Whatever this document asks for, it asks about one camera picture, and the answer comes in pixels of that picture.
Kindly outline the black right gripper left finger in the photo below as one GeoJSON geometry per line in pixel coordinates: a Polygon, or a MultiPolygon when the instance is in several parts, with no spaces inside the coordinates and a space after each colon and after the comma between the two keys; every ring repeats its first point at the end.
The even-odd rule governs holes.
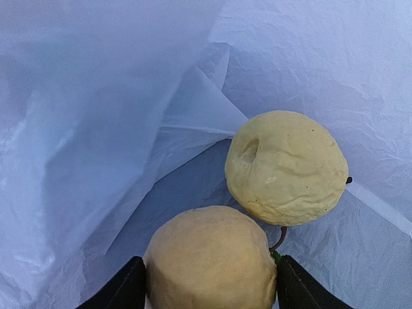
{"type": "Polygon", "coordinates": [[[134,256],[77,309],[144,309],[145,279],[144,261],[134,256]]]}

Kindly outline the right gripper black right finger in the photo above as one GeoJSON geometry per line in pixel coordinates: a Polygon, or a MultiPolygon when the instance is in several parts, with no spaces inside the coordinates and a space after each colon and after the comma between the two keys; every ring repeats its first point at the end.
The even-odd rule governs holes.
{"type": "Polygon", "coordinates": [[[323,287],[292,256],[277,261],[277,297],[280,308],[350,309],[323,287]]]}

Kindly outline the peach fruit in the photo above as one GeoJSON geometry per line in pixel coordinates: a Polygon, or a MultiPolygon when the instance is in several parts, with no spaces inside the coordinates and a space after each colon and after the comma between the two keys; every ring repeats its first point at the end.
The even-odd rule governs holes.
{"type": "Polygon", "coordinates": [[[151,308],[272,308],[277,269],[264,230],[229,206],[185,211],[152,236],[151,308]]]}

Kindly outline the pale yellow bumpy fruit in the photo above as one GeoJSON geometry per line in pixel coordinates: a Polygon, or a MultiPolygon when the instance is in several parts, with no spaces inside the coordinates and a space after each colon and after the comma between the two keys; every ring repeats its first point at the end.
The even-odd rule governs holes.
{"type": "Polygon", "coordinates": [[[300,113],[271,111],[251,118],[234,135],[225,177],[231,195],[247,212],[289,227],[334,209],[349,168],[321,124],[300,113]]]}

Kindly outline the white plastic bag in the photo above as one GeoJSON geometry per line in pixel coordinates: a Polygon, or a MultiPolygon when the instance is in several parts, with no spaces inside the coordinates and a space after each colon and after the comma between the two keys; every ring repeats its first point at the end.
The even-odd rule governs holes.
{"type": "Polygon", "coordinates": [[[1,307],[76,308],[170,217],[233,205],[229,139],[274,109],[353,178],[283,252],[410,308],[410,1],[2,1],[1,307]]]}

